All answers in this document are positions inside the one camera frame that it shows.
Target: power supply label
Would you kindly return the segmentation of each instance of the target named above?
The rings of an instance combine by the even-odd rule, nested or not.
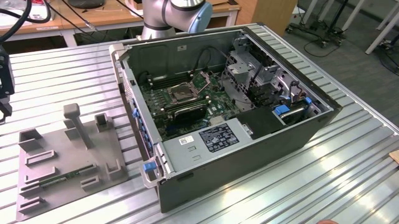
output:
[[[208,150],[213,153],[225,147],[238,143],[226,124],[218,125],[198,133]]]

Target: blue latch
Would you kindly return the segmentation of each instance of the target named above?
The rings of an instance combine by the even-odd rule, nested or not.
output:
[[[304,98],[304,100],[305,100],[306,104],[310,104],[310,103],[312,103],[312,99],[309,99],[308,97]]]
[[[156,169],[156,163],[154,162],[148,162],[144,163],[144,172],[148,173],[149,171]]]
[[[133,118],[138,117],[138,111],[137,108],[133,109]]]
[[[286,105],[280,105],[274,108],[274,113],[277,116],[280,116],[282,113],[286,113],[289,111],[289,108]]]

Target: motherboard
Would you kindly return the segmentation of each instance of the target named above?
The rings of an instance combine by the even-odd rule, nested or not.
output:
[[[162,140],[172,139],[240,113],[212,72],[196,73],[190,81],[161,89],[148,84],[140,86]]]

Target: slotted aluminum surface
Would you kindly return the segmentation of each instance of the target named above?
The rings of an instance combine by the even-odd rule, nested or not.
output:
[[[18,131],[64,127],[61,107],[78,103],[82,122],[112,116],[129,180],[25,223],[396,223],[399,170],[388,157],[397,128],[265,27],[248,25],[344,107],[306,145],[166,214],[142,185],[140,153],[117,93],[109,43],[12,55],[14,112],[0,126],[0,223],[13,223]]]

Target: cpu socket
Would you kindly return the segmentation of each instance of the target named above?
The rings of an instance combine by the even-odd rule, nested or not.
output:
[[[172,98],[173,104],[178,104],[197,98],[197,90],[189,83],[181,83],[168,88],[168,94]]]

